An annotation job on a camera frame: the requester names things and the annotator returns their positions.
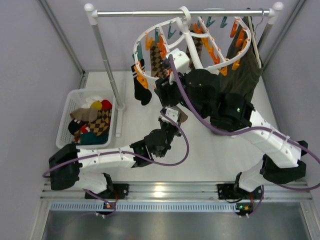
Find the laundry basket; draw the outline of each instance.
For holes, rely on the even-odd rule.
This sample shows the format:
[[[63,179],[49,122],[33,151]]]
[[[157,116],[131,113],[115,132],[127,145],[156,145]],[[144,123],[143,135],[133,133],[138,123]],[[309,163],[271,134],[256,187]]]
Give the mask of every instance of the laundry basket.
[[[108,140],[104,144],[98,144],[98,145],[80,145],[82,149],[100,149],[107,147],[112,137],[114,136],[114,130],[116,129],[116,99],[114,97],[114,94],[111,89],[105,89],[105,90],[87,90],[87,89],[77,89],[72,90],[69,92],[66,102],[64,105],[58,134],[56,137],[55,144],[58,148],[63,148],[65,145],[70,144],[74,138],[74,136],[69,132],[68,125],[72,121],[70,117],[70,113],[72,113],[74,110],[81,108],[82,105],[87,104],[86,98],[93,97],[93,96],[100,96],[104,100],[108,100],[110,103],[112,103],[112,114],[110,119],[110,127],[109,127],[109,136]]]

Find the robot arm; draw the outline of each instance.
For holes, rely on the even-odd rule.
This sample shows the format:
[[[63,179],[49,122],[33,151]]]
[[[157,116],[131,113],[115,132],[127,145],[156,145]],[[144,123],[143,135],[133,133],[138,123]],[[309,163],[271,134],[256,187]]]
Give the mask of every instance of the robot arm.
[[[182,111],[166,107],[162,112],[176,124],[181,124]],[[109,168],[141,168],[153,161],[153,155],[164,157],[171,149],[174,136],[180,137],[176,126],[163,116],[159,117],[160,129],[155,129],[142,140],[128,146],[113,149],[81,149],[74,143],[68,144],[49,159],[50,168],[69,160],[79,160],[60,167],[50,173],[51,189],[65,190],[70,187],[87,189],[96,194],[113,191],[113,183],[106,172]],[[143,160],[125,152],[135,153],[150,159]]]
[[[305,152],[290,144],[288,138],[268,123],[250,102],[239,94],[221,92],[220,77],[205,69],[195,69],[186,73],[185,66],[189,65],[190,60],[184,52],[174,50],[166,56],[167,59],[170,54],[179,72],[182,87],[201,118],[210,117],[212,126],[227,132],[252,127],[272,129],[271,132],[252,130],[240,135],[265,155],[257,165],[238,174],[235,189],[252,192],[268,182],[286,184],[305,176],[306,165],[300,161]],[[170,67],[166,60],[164,65]],[[163,107],[181,104],[188,108],[174,81],[173,73],[170,77],[158,79],[155,84],[155,93]],[[275,135],[275,132],[284,136],[285,140]],[[307,147],[305,141],[298,143]]]

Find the white floor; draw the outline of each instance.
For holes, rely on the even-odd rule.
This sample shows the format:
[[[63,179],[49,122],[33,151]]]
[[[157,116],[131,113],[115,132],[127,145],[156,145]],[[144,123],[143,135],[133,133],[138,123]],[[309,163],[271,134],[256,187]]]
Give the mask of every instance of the white floor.
[[[153,129],[160,128],[159,112],[162,108],[157,95],[150,103],[142,106],[134,98],[134,81],[130,71],[113,73],[119,92],[122,94],[123,81],[126,84],[124,120],[122,137],[112,142],[112,148],[129,145],[143,139]],[[90,72],[86,89],[110,88],[106,72]],[[268,100],[262,79],[259,81],[253,95],[252,103],[262,116],[273,126],[276,121]],[[143,168],[110,168],[106,172],[113,181],[128,182],[220,182],[234,181],[236,175],[251,168],[262,157],[263,153],[241,137],[230,138],[217,136],[205,128],[193,115],[183,109],[188,120],[181,127],[188,137],[190,153],[188,159],[181,165],[174,167],[149,165]],[[186,152],[186,144],[182,137],[176,137],[164,158],[156,161],[175,163],[180,161]]]

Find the vent grille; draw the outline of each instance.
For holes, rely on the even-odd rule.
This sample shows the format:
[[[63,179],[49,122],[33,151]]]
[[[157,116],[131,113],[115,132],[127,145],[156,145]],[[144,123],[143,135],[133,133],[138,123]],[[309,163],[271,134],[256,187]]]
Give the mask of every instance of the vent grille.
[[[54,201],[52,211],[108,211],[103,202]],[[236,204],[213,202],[118,202],[118,212],[238,212]]]

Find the teal clothespin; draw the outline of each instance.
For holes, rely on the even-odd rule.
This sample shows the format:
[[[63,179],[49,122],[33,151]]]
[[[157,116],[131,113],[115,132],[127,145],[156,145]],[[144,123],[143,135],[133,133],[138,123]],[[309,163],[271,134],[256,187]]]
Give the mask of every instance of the teal clothespin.
[[[223,29],[225,26],[228,25],[228,23],[226,23],[226,21],[227,21],[227,17],[224,16],[223,19],[222,19],[222,22],[221,22],[221,24],[220,24],[220,28]]]
[[[206,20],[206,24],[205,26],[208,28],[210,27],[216,20],[212,20],[211,21],[211,16],[208,17],[208,19]]]
[[[169,23],[169,30],[168,30],[168,39],[170,39],[175,33],[177,29],[171,32],[171,22]]]
[[[200,23],[199,20],[198,20],[198,22],[196,23],[196,25],[197,25],[198,29],[200,29],[201,23]]]
[[[154,40],[158,43],[159,42],[159,32],[158,32],[159,27],[156,27],[154,29]]]
[[[143,54],[142,54],[142,46],[141,46],[141,42],[138,42],[138,46],[136,47],[136,51],[135,54],[138,54],[138,60],[140,61],[141,59],[144,58]]]

